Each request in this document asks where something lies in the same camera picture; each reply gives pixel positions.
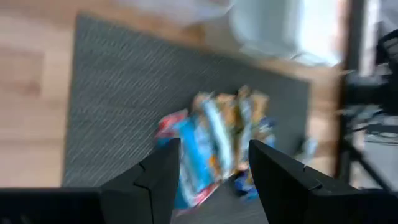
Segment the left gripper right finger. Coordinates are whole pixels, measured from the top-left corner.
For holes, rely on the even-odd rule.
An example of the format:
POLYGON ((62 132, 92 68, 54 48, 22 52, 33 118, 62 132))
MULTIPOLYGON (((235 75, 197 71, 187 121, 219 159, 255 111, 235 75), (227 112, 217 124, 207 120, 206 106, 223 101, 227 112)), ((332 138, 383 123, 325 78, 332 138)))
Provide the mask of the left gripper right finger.
POLYGON ((356 189, 258 140, 249 165, 269 224, 398 224, 398 192, 356 189))

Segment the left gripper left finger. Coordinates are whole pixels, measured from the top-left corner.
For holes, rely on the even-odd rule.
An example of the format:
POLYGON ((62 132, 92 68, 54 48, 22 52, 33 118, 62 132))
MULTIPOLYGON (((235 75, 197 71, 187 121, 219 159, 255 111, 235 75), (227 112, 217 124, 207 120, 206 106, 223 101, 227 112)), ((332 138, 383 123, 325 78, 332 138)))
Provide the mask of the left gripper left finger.
POLYGON ((169 224, 179 172, 173 138, 99 187, 0 188, 0 224, 169 224))

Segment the dark blue granola bar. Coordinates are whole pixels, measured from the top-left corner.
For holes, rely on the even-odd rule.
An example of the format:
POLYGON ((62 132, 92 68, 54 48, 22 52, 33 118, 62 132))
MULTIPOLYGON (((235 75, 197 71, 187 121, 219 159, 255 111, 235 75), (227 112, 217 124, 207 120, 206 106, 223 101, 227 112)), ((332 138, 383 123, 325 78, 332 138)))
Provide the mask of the dark blue granola bar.
MULTIPOLYGON (((274 147, 274 126, 275 122, 271 118, 263 117, 257 125, 257 129, 254 131, 254 139, 257 139, 270 147, 274 147)), ((250 167, 238 172, 234 179, 234 188, 241 200, 252 200, 258 196, 250 167)))

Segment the light blue granola bar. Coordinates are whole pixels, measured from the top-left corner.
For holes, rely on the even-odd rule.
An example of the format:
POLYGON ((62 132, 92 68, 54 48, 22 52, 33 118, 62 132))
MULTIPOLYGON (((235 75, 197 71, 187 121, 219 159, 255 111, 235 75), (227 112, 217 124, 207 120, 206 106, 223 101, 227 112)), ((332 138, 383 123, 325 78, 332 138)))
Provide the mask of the light blue granola bar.
POLYGON ((220 178, 225 180, 234 173, 234 151, 231 128, 223 114, 225 103, 211 93, 199 92, 193 99, 193 109, 204 117, 205 127, 213 141, 220 178))

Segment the orange brown granola bar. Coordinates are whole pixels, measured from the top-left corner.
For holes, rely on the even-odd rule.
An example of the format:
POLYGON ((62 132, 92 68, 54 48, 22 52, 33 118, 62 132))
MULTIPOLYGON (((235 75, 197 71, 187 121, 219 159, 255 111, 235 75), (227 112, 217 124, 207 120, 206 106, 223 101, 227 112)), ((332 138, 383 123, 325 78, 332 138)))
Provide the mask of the orange brown granola bar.
POLYGON ((234 171, 249 169, 248 149, 252 136, 252 98, 248 86, 242 86, 236 94, 221 93, 216 97, 233 145, 234 171))

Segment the grey woven table mat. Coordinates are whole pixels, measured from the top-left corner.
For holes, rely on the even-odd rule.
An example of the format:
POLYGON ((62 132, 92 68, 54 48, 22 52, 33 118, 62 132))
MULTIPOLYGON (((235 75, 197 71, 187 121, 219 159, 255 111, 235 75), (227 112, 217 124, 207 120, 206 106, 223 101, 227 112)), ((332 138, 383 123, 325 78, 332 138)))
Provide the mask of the grey woven table mat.
POLYGON ((272 147, 289 155, 305 135, 309 85, 235 59, 174 45, 110 22, 79 15, 76 25, 63 183, 99 187, 160 149, 159 121, 187 109, 208 136, 218 188, 201 205, 172 210, 179 224, 269 224, 259 194, 241 200, 238 173, 221 179, 204 117, 193 109, 199 92, 236 94, 242 86, 269 97, 272 147))

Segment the white plastic handled bin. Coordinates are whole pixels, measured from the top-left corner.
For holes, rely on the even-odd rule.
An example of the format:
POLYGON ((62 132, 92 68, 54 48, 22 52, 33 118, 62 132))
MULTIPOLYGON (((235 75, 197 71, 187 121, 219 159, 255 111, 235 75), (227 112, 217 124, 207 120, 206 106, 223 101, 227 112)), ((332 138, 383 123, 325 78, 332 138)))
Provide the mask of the white plastic handled bin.
POLYGON ((234 38, 266 57, 293 56, 299 4, 300 0, 234 0, 229 13, 234 38))
POLYGON ((308 66, 341 62, 338 47, 340 0, 297 0, 298 19, 293 59, 308 66))

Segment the black aluminium rig frame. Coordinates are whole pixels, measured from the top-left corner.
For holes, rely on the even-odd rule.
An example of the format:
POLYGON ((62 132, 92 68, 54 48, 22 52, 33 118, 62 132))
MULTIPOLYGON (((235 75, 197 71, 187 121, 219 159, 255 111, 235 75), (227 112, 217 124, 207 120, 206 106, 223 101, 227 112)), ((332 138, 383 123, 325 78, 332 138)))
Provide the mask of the black aluminium rig frame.
MULTIPOLYGON (((387 70, 376 67, 378 40, 398 29, 398 0, 348 0, 348 28, 340 78, 338 148, 335 177, 360 189, 398 191, 398 134, 347 132, 343 118, 343 77, 353 71, 362 77, 387 70)), ((398 118, 381 118, 398 124, 398 118)))

